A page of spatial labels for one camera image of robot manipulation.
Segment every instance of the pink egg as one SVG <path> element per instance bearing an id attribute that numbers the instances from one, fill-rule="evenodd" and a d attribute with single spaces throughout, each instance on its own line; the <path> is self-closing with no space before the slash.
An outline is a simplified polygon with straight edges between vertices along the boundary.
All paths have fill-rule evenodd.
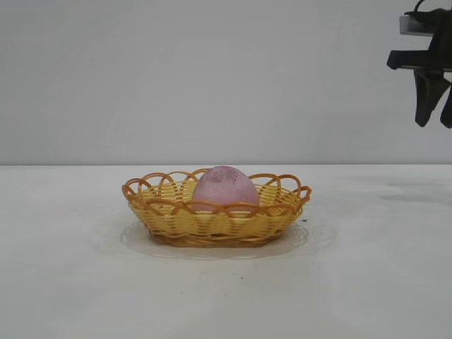
<path id="1" fill-rule="evenodd" d="M 196 185 L 193 200 L 218 205 L 238 202 L 259 205 L 259 195 L 250 178 L 229 166 L 214 167 L 204 173 Z M 214 207 L 203 204 L 192 207 L 194 210 L 215 210 Z M 229 210 L 253 210 L 253 208 L 236 207 Z"/>

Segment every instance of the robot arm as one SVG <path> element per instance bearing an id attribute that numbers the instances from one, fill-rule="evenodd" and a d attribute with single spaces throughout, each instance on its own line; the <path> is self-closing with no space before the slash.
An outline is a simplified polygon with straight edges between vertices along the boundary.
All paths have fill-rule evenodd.
<path id="1" fill-rule="evenodd" d="M 412 69 L 417 91 L 416 119 L 424 127 L 443 94 L 451 88 L 444 74 L 452 72 L 452 11 L 438 8 L 430 12 L 414 11 L 400 18 L 400 34 L 432 36 L 424 51 L 391 51 L 387 65 L 392 69 Z M 452 128 L 452 90 L 441 113 L 441 123 Z"/>

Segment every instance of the wicker basket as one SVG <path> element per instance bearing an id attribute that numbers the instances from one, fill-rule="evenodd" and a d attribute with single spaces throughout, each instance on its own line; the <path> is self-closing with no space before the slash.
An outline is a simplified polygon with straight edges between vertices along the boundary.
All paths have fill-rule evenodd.
<path id="1" fill-rule="evenodd" d="M 302 214 L 303 205 L 310 199 L 311 189 L 302 186 L 291 174 L 255 174 L 249 178 L 258 190 L 259 206 L 248 203 L 221 206 L 192 201 L 198 176 L 207 170 L 148 174 L 129 180 L 122 186 L 122 192 L 155 240 L 182 247 L 262 246 L 280 237 Z M 174 179 L 181 175 L 185 179 Z M 268 181 L 257 184 L 256 179 L 262 178 Z M 297 188 L 293 191 L 283 188 L 281 181 L 284 179 L 295 181 Z M 195 203 L 214 206 L 215 211 L 194 211 L 191 206 Z M 251 207 L 251 211 L 230 210 L 237 206 Z"/>

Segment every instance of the white backdrop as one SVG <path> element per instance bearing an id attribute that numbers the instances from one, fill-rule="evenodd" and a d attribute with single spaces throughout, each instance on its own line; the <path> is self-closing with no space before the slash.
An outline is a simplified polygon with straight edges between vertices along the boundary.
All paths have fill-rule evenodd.
<path id="1" fill-rule="evenodd" d="M 386 67 L 414 5 L 0 0 L 0 163 L 452 163 Z"/>

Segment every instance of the white tabletop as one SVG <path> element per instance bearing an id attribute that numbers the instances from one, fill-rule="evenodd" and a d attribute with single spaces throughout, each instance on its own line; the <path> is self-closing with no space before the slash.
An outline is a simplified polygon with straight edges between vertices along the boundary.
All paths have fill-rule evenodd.
<path id="1" fill-rule="evenodd" d="M 152 243 L 120 186 L 196 168 L 0 167 L 0 338 L 452 338 L 452 166 L 238 166 L 313 188 L 286 237 Z"/>

